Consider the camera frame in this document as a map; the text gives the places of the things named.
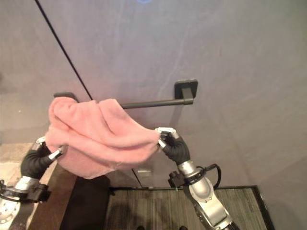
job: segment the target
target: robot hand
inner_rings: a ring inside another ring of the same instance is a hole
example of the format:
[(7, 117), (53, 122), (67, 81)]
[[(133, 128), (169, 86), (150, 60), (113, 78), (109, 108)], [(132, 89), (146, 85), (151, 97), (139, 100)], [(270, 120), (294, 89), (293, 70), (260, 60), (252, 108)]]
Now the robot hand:
[(0, 182), (0, 230), (25, 229), (35, 202), (45, 202), (50, 196), (48, 186), (39, 180), (46, 169), (61, 156), (67, 147), (51, 153), (45, 137), (36, 140), (21, 164), (21, 178), (15, 186)]
[[(180, 173), (170, 173), (168, 180), (171, 187), (183, 185), (184, 193), (192, 202), (201, 223), (208, 230), (238, 230), (227, 210), (217, 199), (211, 182), (205, 177), (208, 168), (196, 167), (190, 160), (189, 149), (173, 128), (159, 127), (161, 133), (159, 146), (166, 156), (173, 160)], [(220, 168), (214, 164), (210, 169), (217, 168), (220, 178)]]

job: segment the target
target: floor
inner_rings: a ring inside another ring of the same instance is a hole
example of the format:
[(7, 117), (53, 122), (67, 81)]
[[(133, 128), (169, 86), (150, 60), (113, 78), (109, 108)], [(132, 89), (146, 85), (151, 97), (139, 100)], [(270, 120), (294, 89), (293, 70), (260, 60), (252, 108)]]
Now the floor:
[[(240, 229), (266, 230), (251, 188), (221, 189), (216, 195)], [(194, 208), (182, 190), (115, 191), (110, 196), (105, 230), (203, 230)]]

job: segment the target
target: black cable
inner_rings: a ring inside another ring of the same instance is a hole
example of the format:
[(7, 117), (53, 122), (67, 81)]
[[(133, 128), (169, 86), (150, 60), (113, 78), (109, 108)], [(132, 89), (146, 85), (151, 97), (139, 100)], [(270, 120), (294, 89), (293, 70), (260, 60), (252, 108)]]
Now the black cable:
[(66, 59), (68, 60), (70, 66), (71, 66), (71, 68), (72, 68), (72, 70), (73, 70), (74, 73), (76, 74), (77, 78), (79, 79), (79, 81), (80, 81), (81, 85), (83, 86), (84, 90), (86, 91), (87, 95), (88, 95), (89, 98), (92, 100), (93, 98), (92, 98), (92, 96), (90, 95), (90, 92), (89, 92), (88, 89), (86, 88), (86, 86), (85, 86), (83, 80), (81, 79), (80, 74), (78, 73), (77, 69), (75, 68), (74, 64), (72, 63), (71, 58), (68, 56), (68, 54), (67, 54), (67, 52), (66, 52), (66, 50), (65, 50), (65, 48), (64, 48), (64, 46), (63, 46), (63, 44), (62, 44), (62, 42), (60, 41), (60, 39), (59, 39), (57, 33), (56, 33), (55, 30), (53, 29), (53, 27), (52, 27), (52, 25), (51, 25), (51, 23), (50, 23), (50, 21), (49, 21), (49, 18), (47, 17), (47, 15), (46, 15), (46, 13), (45, 13), (43, 7), (41, 6), (39, 0), (35, 0), (35, 3), (37, 4), (37, 6), (38, 6), (40, 12), (42, 13), (42, 15), (43, 15), (43, 17), (44, 17), (44, 19), (45, 19), (47, 25), (49, 26), (49, 29), (51, 30), (51, 32), (52, 32), (54, 38), (56, 39), (58, 45), (60, 46), (60, 48), (61, 48), (61, 50), (62, 50), (64, 56), (65, 56)]
[(212, 164), (212, 165), (210, 165), (210, 166), (208, 166), (208, 167), (205, 168), (206, 172), (207, 172), (207, 171), (210, 171), (210, 170), (212, 170), (212, 169), (217, 169), (217, 176), (218, 176), (218, 178), (217, 178), (217, 182), (216, 182), (215, 185), (213, 186), (213, 189), (215, 190), (215, 189), (217, 189), (217, 188), (219, 187), (219, 185), (220, 185), (221, 178), (222, 178), (222, 170), (221, 170), (220, 166), (218, 166), (217, 164)]
[(14, 201), (14, 202), (20, 202), (20, 200), (14, 200), (14, 199), (8, 198), (8, 197), (6, 197), (6, 196), (3, 196), (3, 195), (1, 195), (1, 194), (0, 194), (0, 197), (1, 197), (2, 199), (5, 199), (5, 200)]

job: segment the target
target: black rubber sleeve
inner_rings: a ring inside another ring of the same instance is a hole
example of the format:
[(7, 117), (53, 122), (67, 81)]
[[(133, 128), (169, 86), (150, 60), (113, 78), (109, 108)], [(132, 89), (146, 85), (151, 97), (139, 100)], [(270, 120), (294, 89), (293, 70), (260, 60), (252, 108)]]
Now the black rubber sleeve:
[(21, 164), (21, 175), (40, 180), (52, 162), (53, 161), (49, 159), (48, 156), (42, 156), (40, 151), (31, 149), (28, 151)]
[(240, 228), (234, 222), (232, 222), (223, 230), (240, 230)]
[(163, 152), (177, 165), (190, 160), (189, 149), (182, 138), (175, 139), (173, 145), (166, 145), (163, 148)]

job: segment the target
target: black wire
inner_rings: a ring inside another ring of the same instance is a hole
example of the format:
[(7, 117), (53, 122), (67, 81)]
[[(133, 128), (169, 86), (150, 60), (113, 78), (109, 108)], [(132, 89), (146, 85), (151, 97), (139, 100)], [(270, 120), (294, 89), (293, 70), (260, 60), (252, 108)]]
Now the black wire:
[(3, 196), (3, 195), (1, 195), (1, 194), (0, 194), (0, 197), (1, 197), (2, 199), (5, 199), (5, 200), (14, 201), (14, 202), (20, 202), (20, 200), (14, 200), (14, 199), (8, 198), (8, 197), (6, 197), (6, 196)]
[(217, 178), (216, 184), (213, 186), (213, 189), (215, 190), (220, 185), (221, 178), (222, 178), (222, 170), (221, 170), (220, 166), (218, 166), (217, 164), (212, 164), (212, 165), (210, 165), (210, 166), (205, 168), (206, 172), (210, 171), (212, 169), (217, 169), (217, 176), (218, 176), (218, 178)]

